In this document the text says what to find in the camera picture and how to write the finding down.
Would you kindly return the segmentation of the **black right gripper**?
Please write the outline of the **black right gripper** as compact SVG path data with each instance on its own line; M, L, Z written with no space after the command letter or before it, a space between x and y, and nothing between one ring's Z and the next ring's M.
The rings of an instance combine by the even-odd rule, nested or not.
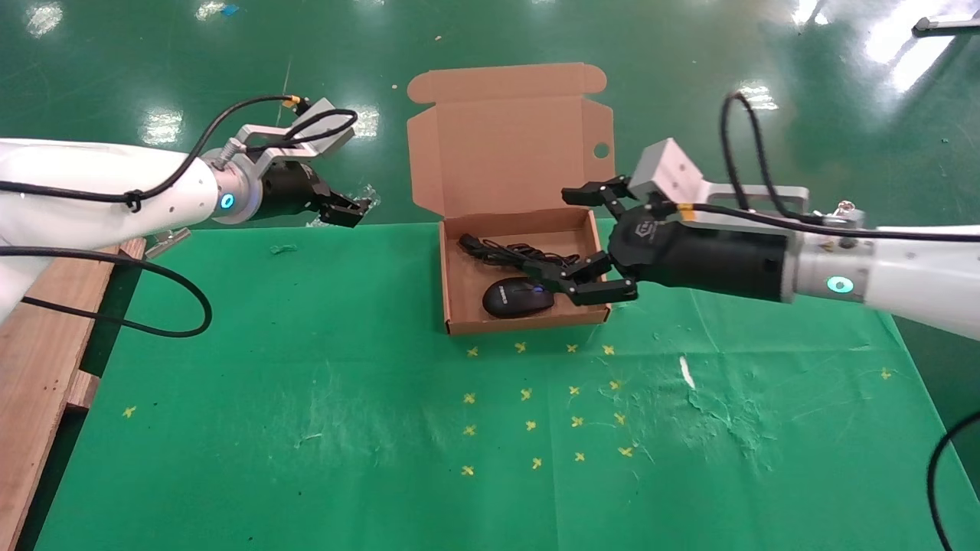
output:
M603 207L616 220L608 253L599 251L568 266L528 261L524 264L528 278L549 292L567 296L577 306L634 301L639 296L634 280L769 302L782 300L787 237L655 222L645 204L627 207L624 203L635 199L628 191L630 181L630 177L614 177L561 189L567 205ZM605 280L613 265L631 279Z

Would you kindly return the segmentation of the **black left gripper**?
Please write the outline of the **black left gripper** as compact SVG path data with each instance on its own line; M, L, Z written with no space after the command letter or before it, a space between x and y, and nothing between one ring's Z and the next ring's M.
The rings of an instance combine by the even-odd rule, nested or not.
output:
M372 207L370 198L350 198L333 191L325 179L298 161L270 166L260 179L260 191L258 220L313 212L319 222L353 229Z

